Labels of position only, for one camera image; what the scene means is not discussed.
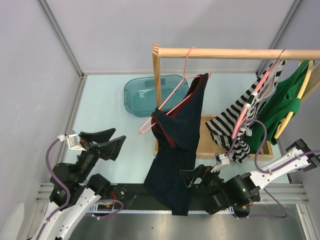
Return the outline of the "navy tank top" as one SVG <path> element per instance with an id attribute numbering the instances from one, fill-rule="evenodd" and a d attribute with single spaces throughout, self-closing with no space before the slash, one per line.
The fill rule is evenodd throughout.
<path id="1" fill-rule="evenodd" d="M 188 215 L 192 199 L 192 190 L 184 183 L 180 171 L 195 168 L 208 79 L 208 73 L 194 78 L 184 101 L 172 112 L 155 109 L 151 115 L 158 152 L 143 185 L 176 216 Z"/>

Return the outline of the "striped black white top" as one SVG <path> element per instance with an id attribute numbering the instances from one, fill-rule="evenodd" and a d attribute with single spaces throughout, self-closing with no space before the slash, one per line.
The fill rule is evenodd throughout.
<path id="1" fill-rule="evenodd" d="M 212 140 L 220 148 L 230 151 L 230 160 L 241 163 L 250 156 L 251 147 L 245 137 L 253 135 L 253 122 L 244 122 L 258 117 L 275 93 L 285 65 L 285 60 L 271 63 L 238 100 L 205 123 Z"/>

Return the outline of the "yellow hanger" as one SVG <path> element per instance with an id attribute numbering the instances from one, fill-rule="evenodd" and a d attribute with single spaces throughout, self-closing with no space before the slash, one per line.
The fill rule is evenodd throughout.
<path id="1" fill-rule="evenodd" d="M 283 133 L 283 131 L 285 130 L 285 128 L 287 127 L 287 125 L 289 124 L 290 120 L 293 118 L 293 116 L 296 114 L 297 110 L 300 107 L 300 104 L 302 103 L 302 98 L 307 90 L 307 86 L 309 84 L 310 78 L 311 78 L 311 74 L 313 72 L 313 68 L 314 68 L 314 61 L 310 60 L 308 62 L 307 65 L 307 70 L 304 76 L 304 79 L 302 81 L 302 84 L 300 86 L 300 89 L 298 90 L 298 93 L 296 95 L 296 97 L 294 98 L 294 100 L 298 103 L 298 107 L 296 107 L 295 109 L 291 110 L 286 117 L 280 121 L 277 130 L 273 136 L 273 138 L 275 140 L 277 140 L 281 134 Z"/>

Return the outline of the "green tank top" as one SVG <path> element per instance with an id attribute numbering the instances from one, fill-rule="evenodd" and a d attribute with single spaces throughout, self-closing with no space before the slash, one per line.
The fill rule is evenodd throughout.
<path id="1" fill-rule="evenodd" d="M 308 62 L 308 60 L 303 61 L 290 77 L 277 84 L 274 94 L 263 106 L 256 118 L 266 127 L 266 140 L 272 145 L 278 143 L 278 140 L 274 139 L 274 135 L 280 121 L 290 111 L 299 106 L 299 103 L 294 98 L 297 96 L 306 75 Z"/>

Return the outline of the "thick pink hanger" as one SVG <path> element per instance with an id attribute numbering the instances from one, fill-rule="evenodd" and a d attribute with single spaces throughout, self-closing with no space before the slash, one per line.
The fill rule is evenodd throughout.
<path id="1" fill-rule="evenodd" d="M 258 83 L 258 85 L 255 87 L 255 89 L 253 90 L 253 92 L 250 94 L 248 101 L 244 104 L 241 113 L 237 119 L 237 122 L 235 124 L 233 133 L 232 133 L 232 139 L 236 139 L 238 136 L 238 130 L 241 128 L 241 125 L 244 123 L 244 121 L 246 120 L 246 114 L 248 112 L 248 109 L 252 106 L 252 103 L 254 101 L 254 99 L 257 98 L 257 95 L 259 93 L 259 90 L 261 89 L 261 87 L 263 86 L 263 84 L 265 83 L 265 81 L 267 80 L 267 78 L 269 77 L 270 73 L 273 71 L 273 69 L 275 67 L 278 66 L 279 62 L 280 62 L 280 58 L 283 55 L 283 53 L 286 51 L 286 49 L 283 49 L 280 53 L 280 55 L 278 56 L 278 58 L 276 59 L 276 61 L 269 67 L 268 71 L 266 71 L 266 73 L 264 74 L 264 76 L 261 78 L 260 82 Z"/>

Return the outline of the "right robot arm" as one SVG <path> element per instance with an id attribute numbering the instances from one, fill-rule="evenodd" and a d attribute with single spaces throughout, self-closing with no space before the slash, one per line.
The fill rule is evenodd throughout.
<path id="1" fill-rule="evenodd" d="M 259 200 L 259 193 L 266 189 L 274 180 L 303 170 L 310 171 L 320 166 L 320 152 L 310 150 L 307 144 L 299 139 L 287 152 L 277 160 L 262 168 L 236 175 L 228 181 L 220 178 L 222 169 L 230 164 L 230 159 L 224 153 L 215 156 L 216 165 L 198 165 L 192 170 L 180 170 L 185 185 L 190 188 L 197 179 L 201 193 L 201 205 L 210 215 L 222 210 L 233 208 L 233 216 L 237 219 L 250 218 L 251 204 Z"/>

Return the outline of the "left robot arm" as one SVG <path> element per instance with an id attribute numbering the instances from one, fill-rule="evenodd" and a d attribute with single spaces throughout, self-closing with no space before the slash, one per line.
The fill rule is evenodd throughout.
<path id="1" fill-rule="evenodd" d="M 90 215 L 101 220 L 123 210 L 124 203 L 116 197 L 111 182 L 99 173 L 90 174 L 98 160 L 115 161 L 119 156 L 126 136 L 113 138 L 115 132 L 115 128 L 79 134 L 72 130 L 59 135 L 50 144 L 45 163 L 53 190 L 33 240 L 68 240 L 83 217 Z M 50 152 L 57 143 L 66 143 L 70 150 L 80 151 L 75 163 L 50 165 Z M 89 210 L 99 203 L 111 212 L 90 214 Z"/>

